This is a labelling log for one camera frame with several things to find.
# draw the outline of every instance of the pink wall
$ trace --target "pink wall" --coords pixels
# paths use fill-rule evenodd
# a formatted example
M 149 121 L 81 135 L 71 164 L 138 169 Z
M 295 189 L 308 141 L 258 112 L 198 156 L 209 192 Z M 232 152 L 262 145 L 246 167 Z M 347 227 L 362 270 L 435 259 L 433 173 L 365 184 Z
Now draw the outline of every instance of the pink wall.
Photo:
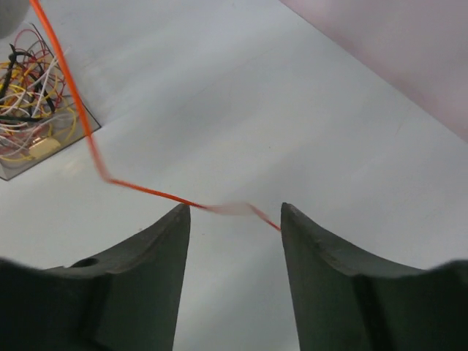
M 468 141 L 468 1 L 282 2 Z

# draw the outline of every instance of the black wire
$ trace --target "black wire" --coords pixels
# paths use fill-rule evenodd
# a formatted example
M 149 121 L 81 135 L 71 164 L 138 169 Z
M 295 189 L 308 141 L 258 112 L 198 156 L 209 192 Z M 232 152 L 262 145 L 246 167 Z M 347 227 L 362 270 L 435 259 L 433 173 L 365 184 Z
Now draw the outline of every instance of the black wire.
M 47 120 L 47 118 L 32 118 L 32 117 L 17 117 L 17 116 L 0 116 L 0 121 L 8 122 L 29 122 L 38 123 Z
M 8 88 L 10 87 L 11 79 L 12 79 L 12 73 L 13 73 L 13 67 L 15 66 L 15 64 L 17 64 L 22 69 L 26 69 L 26 67 L 24 65 L 22 65 L 21 63 L 19 63 L 17 61 L 17 58 L 19 56 L 28 56 L 29 58 L 32 58 L 32 59 L 34 58 L 34 56 L 32 56 L 30 53 L 28 53 L 26 51 L 16 50 L 15 46 L 13 46 L 12 44 L 10 44 L 10 47 L 12 49 L 12 53 L 8 56 L 8 59 L 10 60 L 10 63 L 8 64 L 8 70 L 7 70 L 7 73 L 5 75 L 4 85 L 1 87 L 1 90 L 0 90 L 0 99 L 5 98 L 5 94 L 7 93 Z M 35 75 L 33 75 L 32 72 L 30 72 L 28 74 L 28 76 L 31 77 L 34 81 L 38 81 L 39 78 L 41 78 L 45 74 L 45 71 L 42 68 L 41 64 L 37 63 L 37 66 L 39 67 L 39 73 L 40 73 L 39 77 L 36 77 Z M 37 94 L 39 92 L 39 90 L 42 90 L 42 88 L 43 88 L 42 83 L 38 82 L 38 84 L 36 84 L 34 86 L 34 93 Z M 45 96 L 48 95 L 47 89 L 44 89 L 44 95 Z M 31 100 L 29 102 L 32 103 L 33 101 L 34 101 L 34 95 L 31 97 Z M 56 112 L 56 107 L 53 104 L 52 99 L 50 97 L 46 97 L 45 101 L 47 102 L 47 105 L 49 106 L 50 111 L 52 111 L 52 113 L 55 113 Z M 32 115 L 33 111 L 32 111 L 31 106 L 28 107 L 28 112 L 29 112 L 29 115 Z
M 49 45 L 47 45 L 47 42 L 44 40 L 44 37 L 41 35 L 41 32 L 39 31 L 39 29 L 37 29 L 37 27 L 34 25 L 34 23 L 30 23 L 30 24 L 34 28 L 34 30 L 36 31 L 36 34 L 39 35 L 39 38 L 42 40 L 42 43 L 45 45 L 45 47 L 47 48 L 49 53 L 52 54 L 52 50 L 49 48 Z

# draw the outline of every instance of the cable bundle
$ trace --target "cable bundle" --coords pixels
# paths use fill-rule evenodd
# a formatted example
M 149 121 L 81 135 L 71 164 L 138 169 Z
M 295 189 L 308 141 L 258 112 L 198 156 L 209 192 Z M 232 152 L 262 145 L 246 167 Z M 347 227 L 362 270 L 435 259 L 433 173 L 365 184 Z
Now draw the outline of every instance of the cable bundle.
M 8 61 L 0 63 L 0 162 L 4 167 L 22 167 L 76 139 L 78 114 L 66 95 L 64 74 L 37 28 L 30 26 L 10 44 Z M 19 48 L 26 35 L 34 38 L 29 40 L 32 45 Z

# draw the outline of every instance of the orange wire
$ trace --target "orange wire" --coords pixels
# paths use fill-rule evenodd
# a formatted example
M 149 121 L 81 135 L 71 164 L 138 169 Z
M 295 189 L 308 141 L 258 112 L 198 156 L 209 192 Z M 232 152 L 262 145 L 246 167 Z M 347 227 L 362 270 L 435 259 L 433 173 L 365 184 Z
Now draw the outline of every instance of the orange wire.
M 105 163 L 102 161 L 101 153 L 99 152 L 99 149 L 97 148 L 97 145 L 94 142 L 94 138 L 92 135 L 93 131 L 88 121 L 86 110 L 81 101 L 80 94 L 78 93 L 72 73 L 69 70 L 67 60 L 65 60 L 64 51 L 61 48 L 59 39 L 57 38 L 55 31 L 53 30 L 47 18 L 47 15 L 44 12 L 44 9 L 39 3 L 39 0 L 29 0 L 29 2 L 31 3 L 31 6 L 34 8 L 36 15 L 41 21 L 41 24 L 44 27 L 44 30 L 51 41 L 52 47 L 54 51 L 56 52 L 58 64 L 62 68 L 65 80 L 67 81 L 67 85 L 69 86 L 70 93 L 75 101 L 76 108 L 78 110 L 78 115 L 80 116 L 80 121 L 81 121 L 81 124 L 83 125 L 83 129 L 85 132 L 86 140 L 88 141 L 89 150 L 94 160 L 94 165 L 96 166 L 96 169 L 99 175 L 101 176 L 102 180 L 110 184 L 115 184 L 115 185 L 123 186 L 126 188 L 130 188 L 133 190 L 137 190 L 139 192 L 145 192 L 147 194 L 156 195 L 156 196 L 163 197 L 169 200 L 177 201 L 179 203 L 183 203 L 185 205 L 189 205 L 195 208 L 200 208 L 202 210 L 210 211 L 210 212 L 214 212 L 218 214 L 232 214 L 232 215 L 233 214 L 247 214 L 245 210 L 248 209 L 250 213 L 257 215 L 265 223 L 269 224 L 276 230 L 281 231 L 281 228 L 277 224 L 273 223 L 266 216 L 266 214 L 264 214 L 261 210 L 259 210 L 255 206 L 250 205 L 248 203 L 237 204 L 237 205 L 218 205 L 218 206 L 201 205 L 199 203 L 194 203 L 193 201 L 185 200 L 182 197 L 178 197 L 178 196 L 168 194 L 165 192 L 160 192 L 157 190 L 145 188 L 144 186 L 132 184 L 132 183 L 129 183 L 128 181 L 120 181 L 118 179 L 112 178 L 112 176 L 110 175 L 109 171 L 107 170 L 105 166 Z

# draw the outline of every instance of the white tabletop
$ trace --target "white tabletop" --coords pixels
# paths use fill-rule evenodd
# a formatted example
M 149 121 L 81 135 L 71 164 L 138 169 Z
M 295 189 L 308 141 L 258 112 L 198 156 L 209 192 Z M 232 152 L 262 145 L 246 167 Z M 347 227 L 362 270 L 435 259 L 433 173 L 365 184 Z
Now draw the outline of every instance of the white tabletop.
M 277 222 L 289 202 L 421 268 L 468 256 L 467 144 L 279 2 L 43 2 L 115 177 Z M 104 184 L 81 141 L 0 183 L 0 255 L 69 265 L 174 205 Z M 175 342 L 298 349 L 277 232 L 192 210 Z

